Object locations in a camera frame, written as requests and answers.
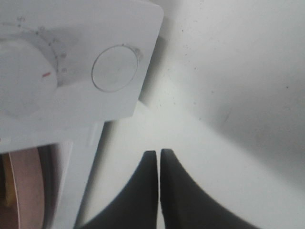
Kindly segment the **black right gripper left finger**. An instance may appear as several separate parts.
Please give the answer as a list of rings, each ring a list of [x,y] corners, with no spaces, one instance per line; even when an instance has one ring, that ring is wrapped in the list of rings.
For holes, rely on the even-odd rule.
[[[155,151],[144,152],[135,172],[115,199],[83,229],[155,229],[158,170]]]

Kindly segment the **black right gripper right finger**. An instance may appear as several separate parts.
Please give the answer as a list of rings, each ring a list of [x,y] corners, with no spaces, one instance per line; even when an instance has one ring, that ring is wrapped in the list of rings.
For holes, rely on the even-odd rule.
[[[161,150],[161,207],[167,229],[253,229],[205,193],[171,149]]]

